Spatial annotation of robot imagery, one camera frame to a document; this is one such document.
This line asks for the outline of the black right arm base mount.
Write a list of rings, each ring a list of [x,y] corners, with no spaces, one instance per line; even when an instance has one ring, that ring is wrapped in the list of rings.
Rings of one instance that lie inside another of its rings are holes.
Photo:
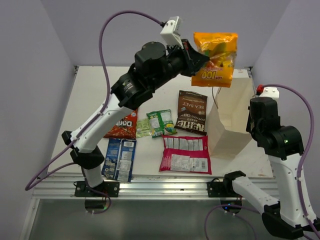
[[[209,198],[239,198],[240,195],[225,187],[222,180],[214,178],[206,183]]]

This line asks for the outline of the orange Lot 100 gummy bag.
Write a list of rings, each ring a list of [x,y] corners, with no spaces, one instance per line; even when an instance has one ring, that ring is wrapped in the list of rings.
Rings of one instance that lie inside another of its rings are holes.
[[[238,50],[238,34],[233,32],[195,32],[194,43],[199,53],[209,57],[195,76],[191,85],[197,87],[229,88]]]

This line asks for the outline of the pink snack bag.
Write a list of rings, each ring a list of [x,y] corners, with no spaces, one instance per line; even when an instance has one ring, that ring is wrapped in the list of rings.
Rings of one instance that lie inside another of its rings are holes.
[[[212,174],[208,137],[163,136],[159,171]]]

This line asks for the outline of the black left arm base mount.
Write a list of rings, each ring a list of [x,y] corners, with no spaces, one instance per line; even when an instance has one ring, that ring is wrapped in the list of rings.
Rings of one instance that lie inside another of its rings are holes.
[[[117,181],[104,181],[100,185],[90,190],[85,181],[75,181],[73,183],[75,187],[75,197],[102,197],[103,194],[107,194],[111,198],[116,198],[119,195],[120,183]]]

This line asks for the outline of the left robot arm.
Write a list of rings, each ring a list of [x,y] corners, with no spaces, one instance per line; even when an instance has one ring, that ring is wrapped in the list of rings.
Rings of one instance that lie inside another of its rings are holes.
[[[210,58],[195,50],[187,39],[181,46],[165,46],[151,41],[135,55],[134,63],[110,88],[109,97],[90,118],[74,131],[64,131],[62,139],[71,147],[70,156],[86,179],[92,196],[103,193],[101,164],[104,156],[98,143],[124,117],[150,100],[157,89],[177,75],[194,76]]]

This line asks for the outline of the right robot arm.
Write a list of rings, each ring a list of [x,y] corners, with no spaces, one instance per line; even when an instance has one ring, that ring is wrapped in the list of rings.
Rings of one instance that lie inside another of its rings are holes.
[[[320,229],[320,219],[310,202],[300,202],[299,193],[306,194],[304,174],[298,171],[304,153],[302,137],[297,128],[282,126],[278,104],[270,97],[250,100],[246,130],[268,156],[275,177],[279,198],[257,187],[242,171],[228,173],[223,178],[227,196],[244,197],[260,214],[267,231],[274,237],[295,240],[304,232]]]

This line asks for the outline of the white paper bag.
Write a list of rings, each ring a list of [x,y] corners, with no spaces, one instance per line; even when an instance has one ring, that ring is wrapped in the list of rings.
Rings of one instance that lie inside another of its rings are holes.
[[[207,116],[208,151],[214,158],[234,159],[252,140],[246,132],[250,99],[255,95],[251,78],[234,78],[220,88]]]

